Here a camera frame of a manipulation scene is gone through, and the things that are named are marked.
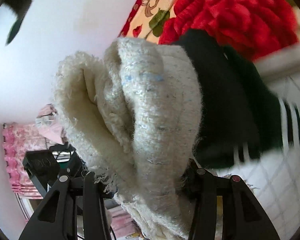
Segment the white fluffy sweater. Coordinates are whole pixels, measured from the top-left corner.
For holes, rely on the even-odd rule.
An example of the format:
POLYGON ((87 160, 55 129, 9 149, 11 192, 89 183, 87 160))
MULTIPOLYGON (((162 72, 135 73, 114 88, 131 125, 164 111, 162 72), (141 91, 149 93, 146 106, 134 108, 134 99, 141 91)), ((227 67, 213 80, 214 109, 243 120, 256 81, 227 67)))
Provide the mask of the white fluffy sweater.
POLYGON ((194 66, 181 46, 118 38, 102 59, 79 51, 53 85, 59 122, 95 180, 149 239, 187 239, 181 189, 202 119, 194 66))

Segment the pink floral curtain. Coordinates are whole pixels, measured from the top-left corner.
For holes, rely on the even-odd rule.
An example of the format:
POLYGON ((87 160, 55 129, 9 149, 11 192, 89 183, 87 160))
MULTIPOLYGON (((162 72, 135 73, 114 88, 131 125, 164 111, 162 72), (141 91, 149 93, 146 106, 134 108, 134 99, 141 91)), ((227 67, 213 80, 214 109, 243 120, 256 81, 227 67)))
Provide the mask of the pink floral curtain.
POLYGON ((4 124, 6 171, 12 191, 21 198, 41 199, 42 196, 24 170, 23 159, 26 152, 47 150, 66 141, 63 127, 57 120, 57 111, 52 104, 44 106, 35 122, 28 124, 4 124))

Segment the white patterned bed sheet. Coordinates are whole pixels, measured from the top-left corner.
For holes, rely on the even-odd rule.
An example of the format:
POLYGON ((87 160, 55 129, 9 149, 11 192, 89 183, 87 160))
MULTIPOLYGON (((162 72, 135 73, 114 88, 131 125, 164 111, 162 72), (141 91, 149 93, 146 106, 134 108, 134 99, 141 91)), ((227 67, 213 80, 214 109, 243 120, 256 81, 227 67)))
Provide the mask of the white patterned bed sheet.
POLYGON ((235 149, 238 161, 218 170, 242 176, 281 239, 300 236, 300 72, 266 85, 254 64, 227 47, 225 54, 257 127, 259 142, 235 149))

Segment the dark green striped garment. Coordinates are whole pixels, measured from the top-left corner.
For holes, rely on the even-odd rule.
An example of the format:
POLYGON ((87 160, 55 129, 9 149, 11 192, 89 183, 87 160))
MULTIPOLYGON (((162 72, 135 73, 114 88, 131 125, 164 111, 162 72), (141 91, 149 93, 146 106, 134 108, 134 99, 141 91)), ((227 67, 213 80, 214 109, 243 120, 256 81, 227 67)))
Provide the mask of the dark green striped garment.
POLYGON ((190 58, 202 90, 194 151, 202 167, 232 167, 300 146, 298 108, 273 94, 252 62, 199 29, 181 35, 177 45, 190 58))

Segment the red floral blanket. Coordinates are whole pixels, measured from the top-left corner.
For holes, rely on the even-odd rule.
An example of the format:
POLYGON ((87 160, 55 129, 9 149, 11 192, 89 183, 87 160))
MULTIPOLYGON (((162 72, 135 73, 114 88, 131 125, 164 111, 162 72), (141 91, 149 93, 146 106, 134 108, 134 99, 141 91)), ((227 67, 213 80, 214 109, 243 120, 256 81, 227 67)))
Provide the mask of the red floral blanket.
POLYGON ((300 9, 294 0, 137 0, 121 35, 170 44, 189 29, 254 61, 300 42, 300 9))

